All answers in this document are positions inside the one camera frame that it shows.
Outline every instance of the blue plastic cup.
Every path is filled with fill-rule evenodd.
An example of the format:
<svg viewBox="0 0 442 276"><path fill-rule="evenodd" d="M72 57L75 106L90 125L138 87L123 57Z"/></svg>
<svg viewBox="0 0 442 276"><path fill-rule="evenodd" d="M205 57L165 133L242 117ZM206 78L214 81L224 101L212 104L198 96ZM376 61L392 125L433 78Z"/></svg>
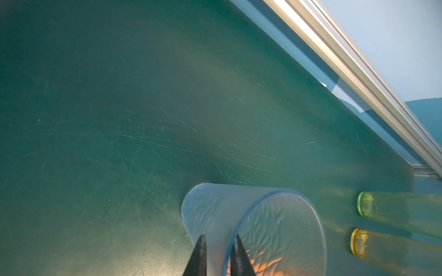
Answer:
<svg viewBox="0 0 442 276"><path fill-rule="evenodd" d="M183 200L181 218L195 245L206 236L207 273L226 276L237 234L257 276L323 276L324 228L312 203L290 189L204 183Z"/></svg>

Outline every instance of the metal bar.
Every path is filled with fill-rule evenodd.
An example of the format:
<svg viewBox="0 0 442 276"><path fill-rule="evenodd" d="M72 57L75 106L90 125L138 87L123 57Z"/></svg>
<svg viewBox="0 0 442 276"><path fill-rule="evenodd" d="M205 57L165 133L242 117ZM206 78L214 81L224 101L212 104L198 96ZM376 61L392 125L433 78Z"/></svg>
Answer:
<svg viewBox="0 0 442 276"><path fill-rule="evenodd" d="M441 147L363 59L316 0L264 2L442 176Z"/></svg>

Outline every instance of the green surface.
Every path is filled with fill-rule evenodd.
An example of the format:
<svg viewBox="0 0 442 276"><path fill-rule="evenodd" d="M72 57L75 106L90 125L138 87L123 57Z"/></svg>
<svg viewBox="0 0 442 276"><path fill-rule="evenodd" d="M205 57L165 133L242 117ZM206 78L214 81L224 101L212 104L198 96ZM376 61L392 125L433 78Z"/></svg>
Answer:
<svg viewBox="0 0 442 276"><path fill-rule="evenodd" d="M181 275L189 187L292 188L320 212L327 275L360 191L412 169L228 1L16 1L0 9L1 275Z"/></svg>

